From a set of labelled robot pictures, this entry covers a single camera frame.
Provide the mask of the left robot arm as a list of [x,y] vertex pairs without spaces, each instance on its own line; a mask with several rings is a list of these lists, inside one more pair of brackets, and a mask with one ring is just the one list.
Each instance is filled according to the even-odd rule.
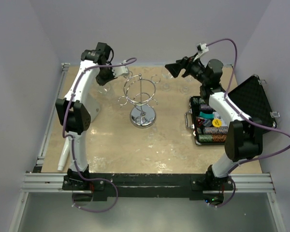
[[85,50],[75,80],[64,96],[55,103],[62,135],[69,142],[72,172],[84,172],[88,169],[86,155],[86,133],[97,116],[100,107],[90,96],[89,90],[93,80],[104,86],[115,79],[109,56],[113,49],[106,43],[99,42],[95,49]]

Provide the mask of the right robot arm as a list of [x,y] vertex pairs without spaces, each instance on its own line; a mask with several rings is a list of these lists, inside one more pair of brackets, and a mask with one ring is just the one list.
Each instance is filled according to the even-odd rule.
[[203,65],[200,59],[184,57],[166,64],[165,68],[174,78],[184,70],[182,77],[190,75],[198,80],[201,83],[201,98],[218,112],[228,126],[225,152],[211,166],[212,174],[205,181],[209,189],[216,190],[223,184],[222,178],[227,177],[240,163],[251,161],[262,153],[262,131],[258,128],[261,120],[243,113],[227,96],[220,84],[223,63],[218,59],[211,59],[207,65]]

